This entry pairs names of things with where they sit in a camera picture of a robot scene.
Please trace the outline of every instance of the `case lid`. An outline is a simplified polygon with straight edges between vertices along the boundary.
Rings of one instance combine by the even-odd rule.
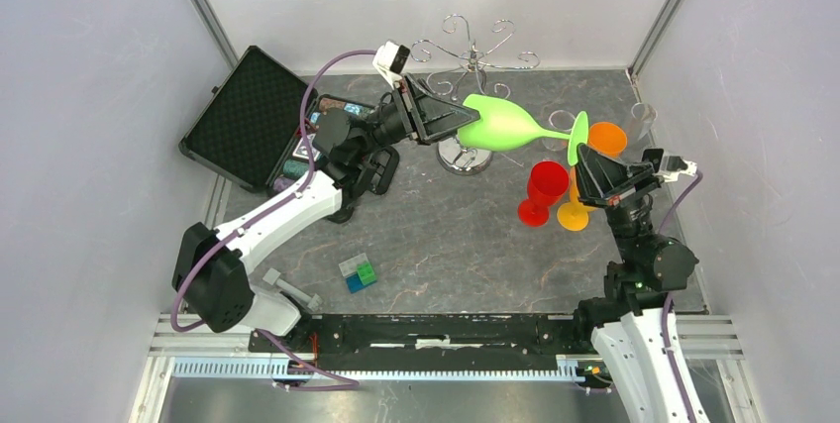
[[[261,49],[248,47],[181,146],[222,175],[254,191],[266,189],[294,138],[306,87]],[[312,100],[317,97],[313,91]]]

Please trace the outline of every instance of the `plastic wine glass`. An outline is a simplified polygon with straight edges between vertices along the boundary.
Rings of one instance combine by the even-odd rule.
[[[475,109],[481,116],[475,122],[458,129],[458,139],[468,148],[504,152],[521,148],[539,138],[569,141],[569,165],[578,163],[578,144],[586,144],[589,137],[589,117],[580,112],[570,133],[550,131],[541,127],[518,104],[502,98],[471,94],[464,106]]]
[[[589,145],[604,155],[617,158],[627,147],[627,135],[612,123],[595,123],[589,128]]]
[[[594,207],[588,207],[580,203],[578,183],[576,181],[575,171],[572,170],[572,186],[569,188],[569,201],[561,205],[558,209],[557,221],[560,222],[563,228],[572,232],[579,232],[589,224],[589,212],[593,210],[595,210]]]
[[[635,146],[651,132],[656,116],[656,109],[647,103],[636,103],[627,110],[621,129],[627,135],[628,146]]]
[[[569,188],[569,173],[557,162],[544,160],[534,165],[528,177],[528,198],[519,204],[522,223],[540,227],[549,221],[549,207]]]

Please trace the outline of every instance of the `open case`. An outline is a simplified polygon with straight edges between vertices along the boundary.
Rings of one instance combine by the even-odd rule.
[[[281,177],[306,171],[298,132],[307,84],[259,47],[245,51],[178,148],[190,159],[253,193],[273,193]],[[373,107],[313,89],[306,114],[314,134],[318,117],[330,108],[365,117]]]

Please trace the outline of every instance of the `small cube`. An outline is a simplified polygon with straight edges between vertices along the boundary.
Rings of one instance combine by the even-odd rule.
[[[345,281],[347,282],[347,289],[350,291],[351,294],[365,289],[365,285],[362,284],[361,280],[359,280],[358,274],[354,274],[352,276],[347,277]]]
[[[356,274],[356,269],[361,265],[369,263],[368,255],[362,253],[361,255],[356,255],[345,262],[341,262],[339,264],[339,269],[341,270],[342,276],[344,278],[348,278],[354,274]]]
[[[356,268],[356,273],[359,275],[359,280],[365,286],[376,282],[376,273],[373,272],[373,266],[370,263],[360,264]]]
[[[265,272],[265,276],[262,277],[262,280],[268,284],[274,285],[278,278],[280,278],[280,271],[271,268]]]

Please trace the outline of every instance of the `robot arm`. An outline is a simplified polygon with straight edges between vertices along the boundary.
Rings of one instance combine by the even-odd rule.
[[[249,278],[257,265],[321,218],[349,220],[365,192],[384,193],[398,163],[393,144],[406,138],[422,145],[434,144],[478,119],[475,110],[435,97],[411,75],[403,77],[407,58],[408,49],[392,42],[379,49],[373,64],[392,91],[390,101],[369,117],[361,119],[340,109],[321,116],[313,140],[321,158],[305,190],[297,192],[305,180],[302,178],[256,210],[216,230],[199,223],[184,233],[172,278],[175,289],[208,250],[226,237],[234,237],[197,273],[184,295],[211,330],[224,332],[242,323],[286,335],[300,319],[300,311],[282,294],[251,287]],[[282,208],[270,213],[280,202],[284,202]],[[243,225],[257,217],[246,230]]]
[[[621,256],[621,263],[607,266],[605,297],[583,300],[575,311],[581,337],[591,339],[603,358],[631,421],[708,421],[685,364],[675,315],[663,321],[666,294],[687,287],[697,258],[676,239],[655,232],[650,219],[649,193],[679,174],[694,175],[696,164],[657,149],[646,150],[636,163],[586,145],[577,153],[580,202],[604,209]]]

